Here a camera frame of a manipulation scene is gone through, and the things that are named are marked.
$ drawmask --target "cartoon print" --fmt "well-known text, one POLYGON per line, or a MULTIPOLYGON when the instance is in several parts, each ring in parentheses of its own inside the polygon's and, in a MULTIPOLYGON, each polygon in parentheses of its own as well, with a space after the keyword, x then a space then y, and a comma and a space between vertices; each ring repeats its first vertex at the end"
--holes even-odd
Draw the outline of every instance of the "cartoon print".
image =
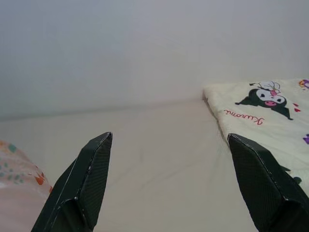
POLYGON ((303 88, 303 90, 309 89, 309 80, 301 80, 299 85, 303 88))
POLYGON ((258 85, 257 88, 250 90, 249 95, 236 105, 253 105, 270 108, 277 113, 286 116, 289 120, 290 111, 286 108, 287 100, 279 95, 280 85, 272 81, 264 81, 260 83, 252 83, 250 86, 258 85))

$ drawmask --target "patterned cloth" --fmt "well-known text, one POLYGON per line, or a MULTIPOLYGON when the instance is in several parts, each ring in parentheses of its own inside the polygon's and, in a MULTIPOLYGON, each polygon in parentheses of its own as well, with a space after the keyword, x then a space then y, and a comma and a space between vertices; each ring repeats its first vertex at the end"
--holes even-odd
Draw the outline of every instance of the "patterned cloth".
POLYGON ((0 141, 0 231, 30 231, 52 187, 13 144, 0 141))

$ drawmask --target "cream blanket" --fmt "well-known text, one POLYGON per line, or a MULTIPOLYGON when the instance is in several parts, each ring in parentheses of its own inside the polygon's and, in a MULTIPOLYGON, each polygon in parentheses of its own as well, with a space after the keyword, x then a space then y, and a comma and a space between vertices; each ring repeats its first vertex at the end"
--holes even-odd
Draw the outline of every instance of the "cream blanket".
POLYGON ((216 84, 204 92, 225 139, 236 133, 264 146, 309 196, 309 80, 216 84))

